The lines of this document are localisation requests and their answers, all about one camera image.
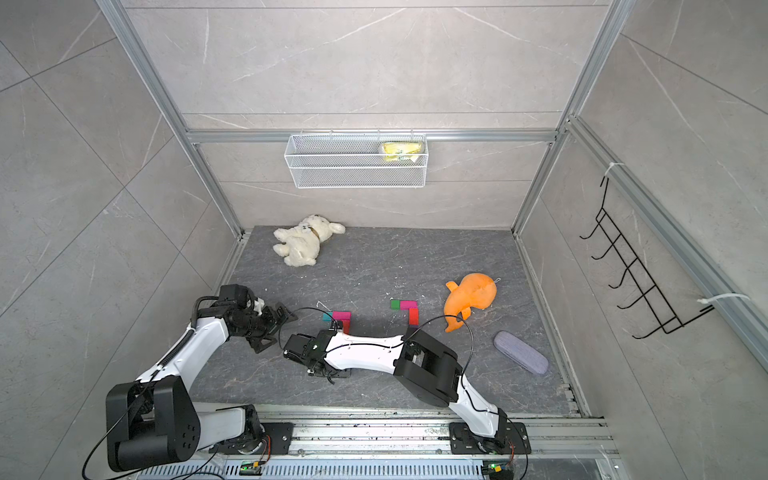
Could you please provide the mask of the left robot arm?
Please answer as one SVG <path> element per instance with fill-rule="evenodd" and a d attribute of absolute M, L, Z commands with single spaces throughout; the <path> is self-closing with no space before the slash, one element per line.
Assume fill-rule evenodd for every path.
<path fill-rule="evenodd" d="M 254 292 L 228 284 L 195 300 L 181 338 L 132 382 L 114 386 L 105 399 L 107 463 L 122 479 L 150 467 L 184 462 L 202 449 L 260 445 L 266 437 L 251 404 L 200 413 L 189 389 L 210 357 L 232 337 L 255 353 L 274 345 L 296 316 L 285 305 L 268 306 Z"/>

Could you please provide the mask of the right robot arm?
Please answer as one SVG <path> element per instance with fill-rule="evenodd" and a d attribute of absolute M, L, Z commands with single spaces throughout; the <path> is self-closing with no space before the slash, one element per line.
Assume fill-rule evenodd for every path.
<path fill-rule="evenodd" d="M 529 455 L 527 427 L 487 401 L 470 383 L 458 354 L 420 328 L 393 337 L 361 337 L 337 328 L 317 335 L 293 334 L 283 356 L 328 380 L 349 371 L 393 376 L 428 405 L 447 408 L 460 420 L 449 425 L 454 454 Z"/>

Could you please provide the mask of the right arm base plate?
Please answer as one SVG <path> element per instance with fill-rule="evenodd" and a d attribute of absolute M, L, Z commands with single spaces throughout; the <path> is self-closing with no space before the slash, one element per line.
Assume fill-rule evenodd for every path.
<path fill-rule="evenodd" d="M 454 455 L 528 455 L 532 452 L 526 425 L 511 420 L 501 424 L 493 438 L 475 435 L 466 423 L 453 422 L 449 424 L 449 440 Z"/>

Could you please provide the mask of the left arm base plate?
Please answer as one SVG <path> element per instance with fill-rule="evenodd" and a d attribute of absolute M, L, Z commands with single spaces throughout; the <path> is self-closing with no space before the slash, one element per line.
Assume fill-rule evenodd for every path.
<path fill-rule="evenodd" d="M 207 452 L 224 455 L 287 455 L 294 427 L 295 424 L 291 422 L 262 423 L 262 432 L 254 439 L 219 442 L 209 447 Z"/>

